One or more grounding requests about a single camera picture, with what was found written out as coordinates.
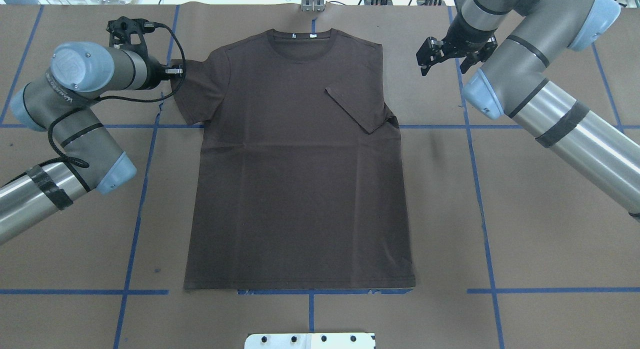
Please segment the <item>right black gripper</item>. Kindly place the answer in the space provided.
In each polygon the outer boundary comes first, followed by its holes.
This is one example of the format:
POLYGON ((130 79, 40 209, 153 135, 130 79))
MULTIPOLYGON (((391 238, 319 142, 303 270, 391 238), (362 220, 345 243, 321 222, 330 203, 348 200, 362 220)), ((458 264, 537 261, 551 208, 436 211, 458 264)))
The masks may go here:
POLYGON ((430 69, 451 58, 465 57, 459 65, 462 74, 478 63, 486 62, 493 55, 498 44, 496 30, 480 30, 466 22, 450 24, 443 40, 429 36, 416 52, 420 74, 426 77, 430 69))

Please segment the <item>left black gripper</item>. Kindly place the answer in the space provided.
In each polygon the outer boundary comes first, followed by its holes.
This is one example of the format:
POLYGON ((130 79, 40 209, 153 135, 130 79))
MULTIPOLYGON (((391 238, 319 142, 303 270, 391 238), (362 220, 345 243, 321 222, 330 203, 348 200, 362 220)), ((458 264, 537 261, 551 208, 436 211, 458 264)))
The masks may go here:
POLYGON ((156 58, 147 58, 145 61, 147 76, 145 87, 157 87, 162 81, 183 78, 185 76, 185 65, 163 65, 156 58))

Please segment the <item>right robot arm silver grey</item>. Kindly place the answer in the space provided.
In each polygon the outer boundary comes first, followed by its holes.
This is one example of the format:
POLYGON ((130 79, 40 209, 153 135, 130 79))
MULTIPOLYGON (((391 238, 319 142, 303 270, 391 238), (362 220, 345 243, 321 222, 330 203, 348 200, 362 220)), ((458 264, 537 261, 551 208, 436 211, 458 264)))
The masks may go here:
POLYGON ((416 53, 422 75, 451 58, 462 58, 462 73, 482 63, 462 88, 466 102, 490 119, 515 121, 638 220, 638 144, 544 75, 564 50, 582 51, 605 33, 618 3, 454 1, 445 37, 428 37, 416 53))

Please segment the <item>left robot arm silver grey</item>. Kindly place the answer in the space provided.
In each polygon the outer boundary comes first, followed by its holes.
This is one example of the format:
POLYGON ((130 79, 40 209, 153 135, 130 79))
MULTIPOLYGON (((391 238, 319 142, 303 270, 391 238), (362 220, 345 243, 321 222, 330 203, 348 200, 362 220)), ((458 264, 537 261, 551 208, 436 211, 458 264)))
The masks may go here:
POLYGON ((185 73, 185 62, 165 66, 121 44, 71 41, 57 46, 43 76, 10 101, 14 117, 44 132, 56 156, 2 186, 1 242, 93 190, 105 195, 134 178, 137 168, 91 108, 107 91, 153 89, 185 73))

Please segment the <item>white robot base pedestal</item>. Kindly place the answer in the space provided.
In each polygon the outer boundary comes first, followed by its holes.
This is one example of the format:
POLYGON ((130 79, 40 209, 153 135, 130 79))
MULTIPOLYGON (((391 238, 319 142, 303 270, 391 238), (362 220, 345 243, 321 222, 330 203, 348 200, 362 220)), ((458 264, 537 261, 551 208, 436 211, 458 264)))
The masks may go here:
POLYGON ((247 336, 245 349, 375 349, 374 333, 254 333, 247 336))

